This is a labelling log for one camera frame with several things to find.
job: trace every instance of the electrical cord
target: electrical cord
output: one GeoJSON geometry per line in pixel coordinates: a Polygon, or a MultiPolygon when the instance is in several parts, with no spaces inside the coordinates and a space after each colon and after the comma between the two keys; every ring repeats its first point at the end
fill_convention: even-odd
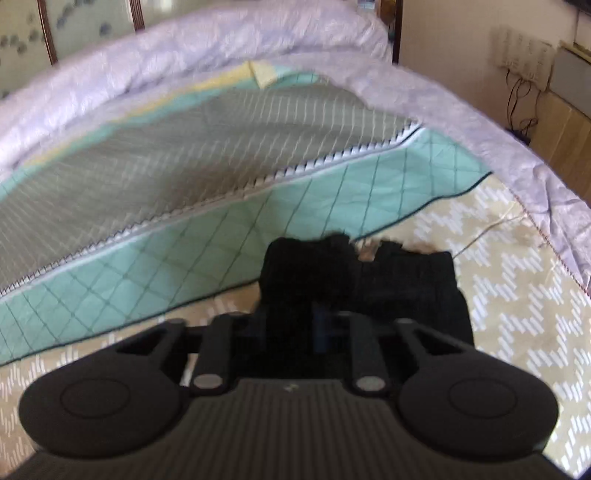
{"type": "MultiPolygon", "coordinates": [[[[511,71],[507,70],[507,75],[505,76],[505,83],[507,87],[509,87],[510,74],[511,71]]],[[[509,100],[507,102],[507,123],[509,124],[509,128],[513,133],[519,133],[524,137],[527,137],[530,129],[538,124],[538,102],[542,93],[541,90],[537,89],[538,93],[535,99],[535,112],[533,117],[523,119],[521,122],[519,122],[519,125],[516,128],[513,124],[513,116],[515,114],[517,104],[521,99],[527,97],[531,93],[532,87],[537,89],[537,87],[535,87],[534,84],[529,80],[524,80],[518,76],[517,80],[513,84],[513,87],[511,88],[511,93],[509,94],[509,100]]]]}

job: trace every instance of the wall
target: wall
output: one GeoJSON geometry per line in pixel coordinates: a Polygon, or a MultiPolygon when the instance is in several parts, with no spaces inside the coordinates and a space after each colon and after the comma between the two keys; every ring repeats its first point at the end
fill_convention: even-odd
{"type": "MultiPolygon", "coordinates": [[[[501,24],[557,46],[572,43],[576,9],[562,0],[405,0],[401,61],[506,125],[506,70],[492,63],[493,29],[501,24]]],[[[531,116],[533,100],[516,119],[531,116]]]]}

